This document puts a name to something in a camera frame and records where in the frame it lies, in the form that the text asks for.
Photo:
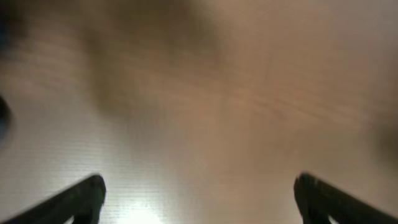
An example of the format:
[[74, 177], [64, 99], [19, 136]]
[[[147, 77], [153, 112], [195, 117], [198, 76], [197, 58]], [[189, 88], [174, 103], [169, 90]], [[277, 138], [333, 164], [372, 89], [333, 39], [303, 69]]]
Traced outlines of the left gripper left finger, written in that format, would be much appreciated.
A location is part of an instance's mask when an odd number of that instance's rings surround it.
[[3, 221], [3, 224], [97, 224], [106, 197], [104, 179], [91, 175], [38, 205]]

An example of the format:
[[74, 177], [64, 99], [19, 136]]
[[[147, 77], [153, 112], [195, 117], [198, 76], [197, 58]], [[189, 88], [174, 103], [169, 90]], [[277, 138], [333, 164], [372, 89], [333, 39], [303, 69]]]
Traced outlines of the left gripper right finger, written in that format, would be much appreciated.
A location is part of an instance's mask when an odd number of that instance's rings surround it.
[[397, 218], [309, 173], [296, 178], [294, 197], [303, 224], [397, 224]]

